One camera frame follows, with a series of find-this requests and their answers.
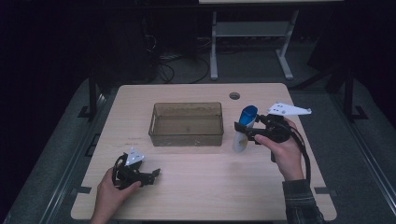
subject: brown plastic container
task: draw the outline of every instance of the brown plastic container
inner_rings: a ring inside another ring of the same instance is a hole
[[[155,147],[221,146],[221,103],[157,103],[148,134]]]

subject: sleeve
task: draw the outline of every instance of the sleeve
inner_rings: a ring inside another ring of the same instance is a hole
[[[307,180],[283,182],[286,217],[291,224],[328,223],[320,213]]]

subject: wooden table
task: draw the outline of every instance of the wooden table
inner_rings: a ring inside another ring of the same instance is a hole
[[[239,100],[229,97],[240,94]],[[134,147],[146,155],[140,171],[161,168],[155,184],[145,186],[130,197],[116,219],[134,220],[286,220],[282,190],[283,177],[270,161],[270,151],[249,142],[241,153],[232,150],[242,109],[255,105],[260,114],[276,101],[292,105],[283,84],[196,84],[122,86],[108,115],[106,125],[72,208],[75,219],[92,216],[96,187],[104,173],[123,152]],[[224,135],[221,147],[154,147],[149,125],[155,103],[221,102]],[[336,212],[329,194],[314,188],[326,185],[297,116],[294,121],[305,138],[312,166],[311,188],[326,219]]]

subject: black controller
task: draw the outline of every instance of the black controller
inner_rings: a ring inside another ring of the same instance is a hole
[[[291,127],[284,120],[283,116],[279,115],[258,115],[256,122],[265,124],[265,129],[248,128],[238,122],[234,123],[235,130],[244,133],[248,141],[254,141],[256,145],[260,143],[254,140],[254,135],[260,134],[268,137],[276,143],[286,142],[290,138]],[[271,152],[271,161],[276,162],[274,153]]]
[[[256,134],[260,134],[268,137],[272,141],[276,143],[286,142],[289,138],[293,138],[300,151],[303,154],[305,160],[305,171],[306,171],[306,179],[308,182],[311,181],[311,165],[308,154],[306,153],[305,144],[303,138],[300,136],[298,131],[292,127],[285,121],[283,116],[272,115],[269,114],[267,116],[257,115],[255,122],[261,122],[265,124],[265,129],[257,129],[257,128],[248,128],[245,125],[240,124],[239,122],[234,123],[235,130],[240,133],[244,133],[247,136],[248,141],[254,141],[257,145],[258,143],[254,140],[254,136]],[[271,152],[271,161],[276,162],[275,155]]]
[[[114,164],[112,180],[116,188],[126,189],[136,181],[140,181],[142,183],[140,188],[145,185],[154,184],[155,177],[160,174],[161,169],[157,169],[151,174],[140,173],[139,168],[142,164],[142,161],[131,165],[126,165],[127,159],[128,154],[124,153]]]

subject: hand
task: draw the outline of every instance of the hand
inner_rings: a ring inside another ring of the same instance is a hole
[[[108,169],[98,185],[91,223],[107,223],[122,203],[141,185],[141,182],[137,181],[128,188],[119,190],[113,185],[112,173],[113,168]]]
[[[296,129],[296,125],[291,120],[285,118],[285,121]],[[286,181],[304,179],[301,151],[292,137],[283,143],[276,143],[260,134],[256,134],[254,139],[274,153],[276,164]]]

